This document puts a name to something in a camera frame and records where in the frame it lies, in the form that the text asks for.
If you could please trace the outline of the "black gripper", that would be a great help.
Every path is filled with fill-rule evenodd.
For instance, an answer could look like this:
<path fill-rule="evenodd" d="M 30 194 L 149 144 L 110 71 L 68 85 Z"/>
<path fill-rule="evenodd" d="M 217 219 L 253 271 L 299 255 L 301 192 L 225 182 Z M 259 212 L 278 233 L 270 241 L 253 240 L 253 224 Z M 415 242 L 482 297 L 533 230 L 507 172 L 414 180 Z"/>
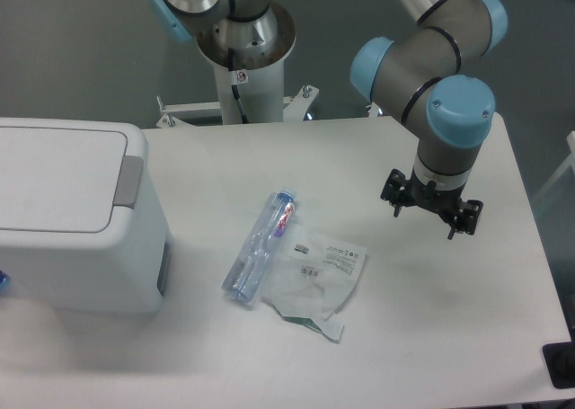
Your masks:
<path fill-rule="evenodd" d="M 455 234 L 473 236 L 482 213 L 481 200 L 462 200 L 463 187 L 452 191 L 441 191 L 434 181 L 423 184 L 414 174 L 410 179 L 398 169 L 393 169 L 382 189 L 380 199 L 394 208 L 398 218 L 403 208 L 419 207 L 441 218 L 451 218 L 447 239 Z"/>

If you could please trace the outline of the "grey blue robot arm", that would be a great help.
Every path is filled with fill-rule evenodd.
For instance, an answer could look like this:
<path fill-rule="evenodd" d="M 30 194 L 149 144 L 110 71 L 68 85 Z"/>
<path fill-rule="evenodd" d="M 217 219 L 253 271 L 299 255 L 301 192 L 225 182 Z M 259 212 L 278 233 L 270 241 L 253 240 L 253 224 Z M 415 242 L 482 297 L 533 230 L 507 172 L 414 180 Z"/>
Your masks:
<path fill-rule="evenodd" d="M 223 122 L 278 122 L 283 67 L 295 45 L 290 14 L 272 0 L 148 0 L 175 40 L 195 40 L 217 81 Z M 369 102 L 418 139 L 410 175 L 392 171 L 381 197 L 395 210 L 438 215 L 453 234 L 473 234 L 482 203 L 462 192 L 483 141 L 495 98 L 483 81 L 461 74 L 505 36 L 499 0 L 400 0 L 418 26 L 408 40 L 368 41 L 349 78 Z"/>

